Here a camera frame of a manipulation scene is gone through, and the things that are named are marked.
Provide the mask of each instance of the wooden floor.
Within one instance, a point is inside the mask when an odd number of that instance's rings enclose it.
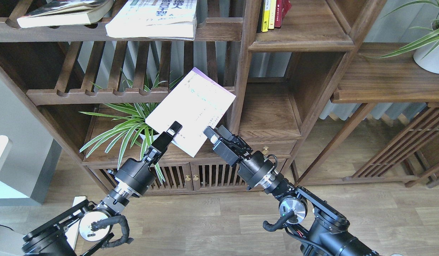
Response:
[[[379,122],[363,122],[322,166],[321,173],[353,172],[355,165],[372,156],[386,142],[377,142],[379,139],[370,134],[380,127]],[[296,159],[299,169],[315,158],[340,125],[331,120],[317,123]],[[390,139],[385,137],[388,134],[379,136],[381,140]],[[351,221],[349,231],[380,254],[439,256],[439,186],[405,188],[403,183],[372,183],[307,188],[343,213]],[[96,202],[104,197],[88,176],[62,154],[44,205],[0,207],[0,224],[26,234],[68,209],[78,195]],[[270,233],[262,229],[263,220],[278,219],[278,202],[263,192],[132,198],[123,214],[135,241],[95,255],[301,255],[299,243],[283,231]],[[312,220],[311,214],[303,225],[309,228]],[[119,236],[119,229],[114,227],[114,233]],[[91,245],[79,239],[77,254]]]

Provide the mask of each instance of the white plant pot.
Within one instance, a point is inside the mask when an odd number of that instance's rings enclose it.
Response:
[[[433,45],[434,43],[431,43],[429,45],[425,45],[424,47],[418,48],[414,53],[414,60],[423,69],[439,74],[439,46],[426,55],[426,57],[423,57],[427,52],[429,52],[429,49],[431,49]]]

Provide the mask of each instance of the brass knob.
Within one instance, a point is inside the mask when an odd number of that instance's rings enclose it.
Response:
[[[262,154],[266,155],[269,153],[269,148],[268,147],[264,147],[264,149],[262,150]]]

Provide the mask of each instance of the spider plant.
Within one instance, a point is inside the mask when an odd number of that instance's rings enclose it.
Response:
[[[182,77],[175,79],[173,82],[169,84],[169,88],[172,89],[174,86],[179,83]],[[133,81],[127,79],[123,81],[124,85],[127,87],[133,86]],[[145,91],[150,91],[152,88],[157,88],[161,83],[166,81],[159,80],[159,74],[156,74],[155,82],[153,84],[150,83],[147,76],[144,81],[143,89]],[[150,103],[106,103],[107,107],[110,107],[116,111],[125,113],[124,116],[121,115],[108,115],[97,112],[81,112],[86,115],[98,116],[98,117],[106,117],[112,118],[112,120],[122,120],[122,123],[114,126],[108,131],[101,133],[95,138],[91,139],[87,142],[79,151],[82,152],[90,146],[93,146],[90,151],[85,155],[87,158],[93,153],[101,144],[108,142],[108,146],[106,147],[105,153],[108,153],[112,147],[121,139],[120,149],[119,149],[119,159],[117,163],[117,169],[120,168],[120,164],[122,162],[125,150],[128,147],[133,147],[137,145],[140,147],[140,160],[143,157],[143,154],[153,143],[153,136],[156,135],[156,131],[154,131],[150,126],[145,123],[145,119],[150,115],[150,113],[158,106],[159,103],[150,102]],[[140,134],[143,134],[145,139],[140,139]],[[161,168],[158,163],[155,165],[156,173],[159,181],[162,183],[165,181],[164,175],[161,172]]]
[[[404,5],[401,5],[400,7],[392,10],[391,12],[389,12],[388,14],[386,14],[385,16],[394,13],[397,10],[400,10],[401,8],[405,8],[409,5],[416,5],[416,4],[429,4],[429,5],[433,5],[434,7],[436,7],[439,10],[439,0],[435,0],[434,2],[431,0],[418,0],[418,1],[412,1],[409,3],[406,3]],[[421,28],[421,29],[426,29],[429,30],[430,32],[426,35],[421,37],[420,39],[417,39],[397,50],[394,50],[391,53],[379,56],[377,58],[388,58],[388,57],[393,57],[399,54],[403,54],[406,52],[410,52],[411,50],[415,50],[418,49],[420,47],[423,47],[425,45],[434,43],[433,46],[429,49],[429,51],[425,54],[428,55],[430,52],[432,52],[435,48],[437,48],[439,46],[439,13],[436,17],[436,19],[434,19],[434,21],[432,22],[432,27],[431,28],[424,28],[424,27],[414,27],[414,28]]]

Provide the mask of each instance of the potted plant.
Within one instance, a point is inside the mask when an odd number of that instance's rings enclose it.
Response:
[[[387,15],[397,10],[400,10],[401,8],[416,4],[433,5],[439,10],[439,0],[435,0],[434,2],[430,0],[418,0],[401,5],[400,7],[392,10]],[[416,63],[425,70],[439,74],[439,13],[436,19],[432,21],[431,28],[422,29],[427,29],[430,32],[420,39],[417,39],[397,50],[394,50],[389,54],[385,54],[377,58],[393,57],[402,53],[409,52],[411,50],[416,50],[416,52],[414,53],[414,60],[416,61]]]
[[[179,83],[182,77],[175,79],[172,83],[169,84],[169,88],[172,89],[174,86]],[[159,80],[159,74],[156,74],[155,82],[153,84],[150,83],[147,76],[144,82],[143,89],[145,91],[150,91],[152,88],[157,88],[161,83],[166,81]],[[125,77],[124,83],[128,87],[133,86],[133,81],[127,79]],[[104,105],[124,113],[125,115],[108,115],[97,112],[81,112],[86,115],[98,116],[98,117],[106,117],[112,118],[112,120],[122,120],[122,123],[114,126],[108,131],[101,133],[95,138],[88,141],[80,150],[82,152],[86,150],[88,147],[92,146],[90,151],[85,155],[87,158],[93,153],[101,144],[108,142],[108,146],[106,147],[105,153],[108,153],[112,147],[121,139],[120,149],[119,149],[119,159],[117,163],[117,169],[120,168],[120,164],[122,162],[125,150],[127,147],[133,147],[137,145],[140,147],[140,159],[142,159],[143,154],[153,143],[156,138],[156,131],[154,131],[150,126],[145,123],[145,119],[150,115],[150,113],[158,106],[159,103],[150,102],[150,103],[105,103]],[[159,181],[165,181],[164,175],[161,172],[161,168],[158,164],[155,165],[156,173]]]

